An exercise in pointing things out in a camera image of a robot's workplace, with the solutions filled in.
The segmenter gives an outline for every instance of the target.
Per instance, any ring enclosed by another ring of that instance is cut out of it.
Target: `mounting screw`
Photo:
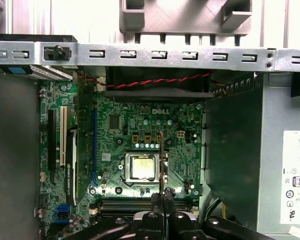
[[[157,215],[154,212],[149,212],[148,216],[150,218],[156,218],[157,217]]]
[[[117,186],[117,187],[114,189],[114,191],[115,191],[116,194],[120,195],[120,194],[122,194],[122,187]]]
[[[94,197],[97,194],[97,188],[95,186],[89,185],[88,194]]]
[[[125,223],[125,220],[123,220],[122,218],[117,218],[116,220],[115,220],[115,223],[116,224],[124,224]]]
[[[182,219],[184,217],[184,215],[181,212],[176,212],[174,214],[178,219]]]
[[[219,224],[219,221],[217,219],[215,219],[215,218],[209,218],[208,222],[211,223],[211,224],[214,224],[214,225]]]

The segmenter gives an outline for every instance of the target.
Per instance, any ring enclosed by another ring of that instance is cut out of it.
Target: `chipset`
[[[110,115],[109,116],[109,129],[118,130],[120,128],[120,116]]]

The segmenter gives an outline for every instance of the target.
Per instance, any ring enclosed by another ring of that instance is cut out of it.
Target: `sata port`
[[[57,213],[68,213],[70,212],[70,206],[68,204],[60,204],[56,207]]]

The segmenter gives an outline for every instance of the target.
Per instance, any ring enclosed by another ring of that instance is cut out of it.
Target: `white label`
[[[300,224],[300,131],[284,131],[281,224]]]
[[[297,228],[295,226],[291,226],[291,228],[289,230],[289,234],[291,234],[292,236],[295,236],[295,237],[300,239],[300,228]]]
[[[62,66],[64,69],[78,69],[77,66],[71,66],[71,65],[63,65]]]
[[[110,153],[102,153],[101,160],[102,161],[110,161],[111,160],[111,154]]]

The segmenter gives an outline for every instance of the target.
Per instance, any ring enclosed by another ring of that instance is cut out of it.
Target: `cable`
[[[153,80],[146,80],[146,81],[135,81],[135,82],[132,82],[132,83],[120,84],[120,85],[106,84],[106,83],[97,81],[96,79],[93,79],[93,78],[86,78],[85,80],[90,81],[90,82],[95,82],[98,85],[105,86],[105,87],[108,87],[108,88],[120,89],[120,88],[124,88],[124,87],[133,87],[135,85],[145,85],[145,84],[150,84],[150,83],[153,83],[153,84],[157,84],[157,83],[160,83],[160,82],[165,82],[165,83],[178,82],[178,83],[180,83],[180,82],[183,82],[185,80],[196,79],[198,77],[204,78],[204,77],[207,77],[211,74],[212,74],[212,72],[208,72],[206,74],[196,74],[196,75],[193,75],[193,76],[186,76],[186,77],[178,78],[178,79],[177,78],[173,78],[173,79],[160,78],[160,79],[153,79]],[[79,78],[85,78],[85,76],[83,76],[83,75],[78,75],[78,77]]]
[[[206,209],[206,213],[205,213],[204,219],[206,219],[207,217],[209,217],[220,203],[221,203],[221,200],[219,198],[217,198],[216,200],[214,200],[210,204],[210,206]]]

